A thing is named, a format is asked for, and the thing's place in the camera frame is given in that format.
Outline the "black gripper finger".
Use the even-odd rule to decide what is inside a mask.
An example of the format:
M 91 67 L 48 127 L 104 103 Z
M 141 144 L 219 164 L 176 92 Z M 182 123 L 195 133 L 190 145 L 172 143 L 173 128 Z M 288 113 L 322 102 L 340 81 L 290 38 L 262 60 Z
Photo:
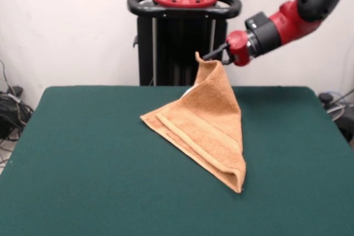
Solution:
M 229 47 L 228 43 L 223 43 L 221 44 L 217 49 L 209 52 L 208 54 L 202 56 L 202 59 L 204 61 L 211 61 L 211 60 L 217 60 L 217 61 L 222 61 L 222 54 L 225 50 L 227 50 Z
M 234 55 L 229 50 L 223 51 L 223 58 L 221 60 L 223 65 L 230 65 L 234 63 Z

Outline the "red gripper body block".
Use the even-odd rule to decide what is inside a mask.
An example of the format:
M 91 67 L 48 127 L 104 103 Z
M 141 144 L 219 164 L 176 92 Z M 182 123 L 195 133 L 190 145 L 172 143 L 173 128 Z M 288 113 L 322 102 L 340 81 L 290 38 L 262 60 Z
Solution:
M 228 65 L 235 64 L 236 66 L 243 67 L 250 63 L 251 55 L 247 46 L 248 41 L 249 37 L 246 31 L 235 30 L 227 36 Z

